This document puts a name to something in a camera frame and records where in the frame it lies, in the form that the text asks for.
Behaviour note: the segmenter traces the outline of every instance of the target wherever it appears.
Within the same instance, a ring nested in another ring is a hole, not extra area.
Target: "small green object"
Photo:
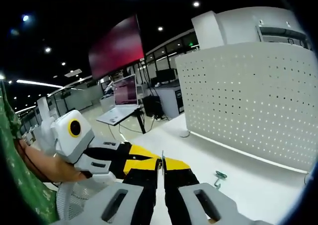
[[[217,171],[217,170],[215,171],[215,176],[216,176],[218,179],[217,179],[217,181],[215,181],[214,186],[215,186],[215,188],[218,190],[218,189],[221,187],[221,184],[220,184],[220,183],[217,184],[218,181],[219,181],[220,179],[225,180],[228,176],[227,176],[226,174],[220,172],[220,171]]]

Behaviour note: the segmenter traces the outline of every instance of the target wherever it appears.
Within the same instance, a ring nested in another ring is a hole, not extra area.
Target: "laptop screen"
[[[135,75],[116,81],[114,89],[116,105],[138,104]]]

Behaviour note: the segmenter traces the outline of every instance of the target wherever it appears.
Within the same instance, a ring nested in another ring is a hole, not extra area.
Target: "yellow ring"
[[[79,136],[80,136],[80,133],[81,133],[81,128],[80,128],[80,132],[79,132],[78,135],[74,135],[74,134],[71,132],[71,123],[72,123],[72,122],[75,122],[75,121],[78,122],[79,125],[80,125],[80,122],[79,122],[78,120],[76,120],[76,119],[70,120],[70,122],[69,122],[69,134],[70,134],[72,137],[79,137]]]

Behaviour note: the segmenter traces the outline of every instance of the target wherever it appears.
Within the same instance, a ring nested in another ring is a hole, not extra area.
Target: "black ceiling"
[[[70,70],[81,69],[80,77],[90,75],[88,50],[101,35],[124,18],[137,14],[144,50],[192,28],[191,18],[213,10],[247,6],[284,7],[278,0],[1,0],[0,72],[6,79],[26,79],[66,85]],[[30,20],[23,22],[21,16]],[[158,32],[158,26],[164,27]],[[10,34],[16,29],[19,35]],[[52,52],[44,53],[49,46]],[[38,94],[54,91],[43,86],[6,83],[12,107],[33,105]]]

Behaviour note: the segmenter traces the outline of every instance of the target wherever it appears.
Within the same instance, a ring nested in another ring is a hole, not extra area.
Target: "laptop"
[[[115,107],[96,120],[112,126],[128,118],[139,108],[136,76],[130,75],[114,82]]]

